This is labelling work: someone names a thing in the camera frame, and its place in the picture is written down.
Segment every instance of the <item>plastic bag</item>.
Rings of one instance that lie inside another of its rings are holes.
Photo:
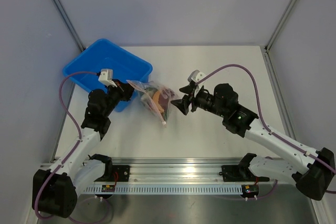
[[[127,82],[138,92],[142,104],[157,116],[163,125],[166,125],[172,106],[170,101],[178,99],[177,94],[154,81],[142,83],[127,80]]]

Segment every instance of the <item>white table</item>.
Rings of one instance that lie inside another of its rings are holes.
[[[129,52],[150,62],[153,72],[150,80],[158,81],[178,91],[187,85],[187,77],[198,69],[210,73],[222,65],[237,63],[254,75],[259,89],[265,120],[284,132],[276,100],[257,46],[175,46],[125,47]],[[257,112],[254,88],[249,76],[241,69],[226,69],[206,81],[211,93],[219,83],[229,83],[239,95],[239,103]],[[69,111],[81,124],[87,106],[88,93],[75,87]],[[161,121],[134,100],[122,113],[110,115],[111,126],[91,154],[99,153],[113,158],[241,158],[246,153],[277,157],[266,148],[234,135],[222,126],[222,119],[198,109],[184,116],[177,109],[163,127]],[[58,144],[59,157],[75,140],[77,131],[69,117]]]

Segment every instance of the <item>metal floor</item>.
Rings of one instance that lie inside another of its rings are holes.
[[[261,195],[270,185],[261,186]],[[296,188],[280,185],[274,194],[258,201],[233,201],[222,196],[202,195],[114,195],[106,221],[110,224],[292,224],[318,223],[311,201]],[[82,195],[72,217],[91,223],[105,214],[106,207],[92,196]],[[53,217],[39,224],[68,224]]]

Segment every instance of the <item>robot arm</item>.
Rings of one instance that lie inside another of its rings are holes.
[[[242,181],[254,180],[255,176],[269,177],[293,184],[307,197],[321,200],[334,174],[311,155],[335,168],[334,154],[326,148],[317,151],[305,146],[269,125],[270,132],[267,131],[256,113],[238,103],[238,94],[228,83],[217,85],[213,95],[204,89],[203,82],[199,86],[199,81],[205,76],[198,70],[194,71],[188,78],[189,85],[180,88],[186,95],[171,103],[185,115],[188,114],[190,105],[192,112],[201,108],[218,115],[223,118],[223,126],[233,134],[259,143],[283,158],[274,161],[248,153],[238,165]]]
[[[129,85],[112,79],[112,70],[102,69],[99,81],[106,85],[107,93],[95,89],[89,93],[85,118],[81,125],[82,137],[77,137],[64,155],[48,170],[39,169],[33,178],[33,209],[43,183],[52,172],[48,184],[38,199],[38,210],[67,218],[74,210],[78,196],[98,178],[113,174],[112,159],[99,154],[81,167],[90,151],[104,138],[110,120],[108,116],[120,101],[129,101],[134,89]]]

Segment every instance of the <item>white wall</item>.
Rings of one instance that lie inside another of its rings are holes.
[[[298,140],[334,153],[335,43],[336,0],[299,0],[271,48]],[[336,181],[330,189],[336,190]],[[326,199],[334,211],[336,196]]]
[[[85,45],[265,45],[289,0],[61,0]]]
[[[50,160],[64,114],[61,69],[79,51],[51,0],[0,6],[0,216],[23,223],[33,175]]]

